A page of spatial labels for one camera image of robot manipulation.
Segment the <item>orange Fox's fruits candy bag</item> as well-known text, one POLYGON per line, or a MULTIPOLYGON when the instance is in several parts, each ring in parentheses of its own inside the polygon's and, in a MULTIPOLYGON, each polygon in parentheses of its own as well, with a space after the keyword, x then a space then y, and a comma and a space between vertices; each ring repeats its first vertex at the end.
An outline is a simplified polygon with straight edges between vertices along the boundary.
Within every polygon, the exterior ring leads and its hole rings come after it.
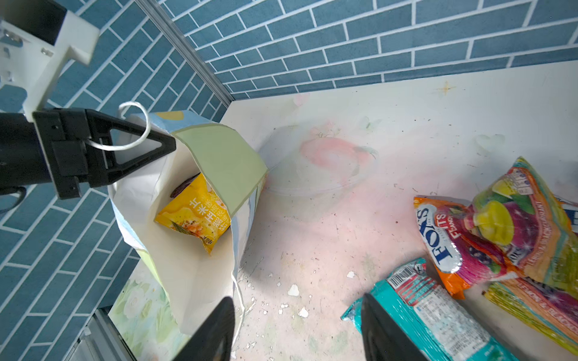
POLYGON ((468 206, 424 196, 416 196, 413 206, 418 232, 450 296, 463 299, 465 290, 478 284, 519 277, 501 248, 468 229, 468 206))

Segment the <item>teal candy bag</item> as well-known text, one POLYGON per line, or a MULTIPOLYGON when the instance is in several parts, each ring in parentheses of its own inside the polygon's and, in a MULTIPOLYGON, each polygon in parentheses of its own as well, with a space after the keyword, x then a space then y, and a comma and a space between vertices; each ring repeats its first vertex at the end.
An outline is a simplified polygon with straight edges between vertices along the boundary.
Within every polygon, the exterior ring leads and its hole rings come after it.
MULTIPOLYGON (((423 258, 397 267, 368 293, 427 360, 515 359, 427 273, 423 258)), ((352 322, 361 335, 362 298, 353 302, 341 317, 352 322)))

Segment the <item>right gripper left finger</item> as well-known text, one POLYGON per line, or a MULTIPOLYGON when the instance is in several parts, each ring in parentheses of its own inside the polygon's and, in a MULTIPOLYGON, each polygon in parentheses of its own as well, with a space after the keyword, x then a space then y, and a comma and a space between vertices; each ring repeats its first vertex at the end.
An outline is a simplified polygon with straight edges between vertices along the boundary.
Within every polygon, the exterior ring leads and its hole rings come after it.
POLYGON ((229 361, 235 320, 233 299, 224 297, 173 361, 229 361))

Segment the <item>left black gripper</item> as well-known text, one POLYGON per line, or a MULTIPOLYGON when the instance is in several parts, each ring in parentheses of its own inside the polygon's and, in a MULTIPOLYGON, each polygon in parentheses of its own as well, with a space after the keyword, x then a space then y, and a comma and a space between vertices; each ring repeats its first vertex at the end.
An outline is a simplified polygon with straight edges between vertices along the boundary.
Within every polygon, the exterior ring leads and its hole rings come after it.
POLYGON ((80 185, 112 185, 176 150, 171 135, 81 108, 1 113, 1 188, 50 184, 60 199, 80 185))

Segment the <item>yellow corn snack packet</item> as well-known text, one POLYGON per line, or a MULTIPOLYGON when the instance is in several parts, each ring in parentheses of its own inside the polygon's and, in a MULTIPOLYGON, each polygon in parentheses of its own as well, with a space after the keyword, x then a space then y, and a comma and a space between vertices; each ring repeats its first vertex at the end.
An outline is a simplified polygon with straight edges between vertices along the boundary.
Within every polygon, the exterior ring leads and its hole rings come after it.
POLYGON ((211 254, 219 238, 230 228, 231 217, 204 174, 187 179, 174 189, 170 198, 171 202, 154 221, 178 233, 196 237, 211 254))

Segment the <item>green snack packet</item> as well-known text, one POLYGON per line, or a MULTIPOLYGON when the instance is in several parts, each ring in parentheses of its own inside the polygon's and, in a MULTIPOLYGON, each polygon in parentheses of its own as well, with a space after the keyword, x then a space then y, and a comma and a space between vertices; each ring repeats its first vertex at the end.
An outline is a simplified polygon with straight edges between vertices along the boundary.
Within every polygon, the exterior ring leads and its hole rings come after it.
POLYGON ((492 282, 484 297, 577 355, 577 299, 530 278, 492 282))

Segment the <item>pink yellow Fox's candy bag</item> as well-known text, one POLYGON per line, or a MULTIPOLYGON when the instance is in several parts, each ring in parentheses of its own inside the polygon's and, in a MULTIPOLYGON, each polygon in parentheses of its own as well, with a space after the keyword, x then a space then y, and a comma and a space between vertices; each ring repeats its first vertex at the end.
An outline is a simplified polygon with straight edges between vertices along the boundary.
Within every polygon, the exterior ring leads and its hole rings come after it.
POLYGON ((519 276, 577 295, 577 236, 525 158, 474 198, 465 228, 495 245, 519 276))

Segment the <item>pastel printed paper bag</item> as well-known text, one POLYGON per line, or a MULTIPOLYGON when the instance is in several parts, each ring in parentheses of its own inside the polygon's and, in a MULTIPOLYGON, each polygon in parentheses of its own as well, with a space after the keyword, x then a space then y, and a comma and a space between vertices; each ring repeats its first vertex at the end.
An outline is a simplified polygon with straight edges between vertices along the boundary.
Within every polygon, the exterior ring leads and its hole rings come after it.
POLYGON ((228 126, 191 111, 132 114, 114 142, 120 162, 176 149, 109 188, 117 225, 167 294, 182 333, 233 296, 267 168, 228 126))

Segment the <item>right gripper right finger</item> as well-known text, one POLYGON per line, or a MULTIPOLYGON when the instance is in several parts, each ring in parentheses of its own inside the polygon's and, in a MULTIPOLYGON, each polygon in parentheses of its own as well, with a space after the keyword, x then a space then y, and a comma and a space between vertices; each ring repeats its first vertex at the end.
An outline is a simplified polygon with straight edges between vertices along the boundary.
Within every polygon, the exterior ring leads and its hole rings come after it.
POLYGON ((367 361, 423 360, 427 357, 369 293, 361 306, 361 333, 367 361))

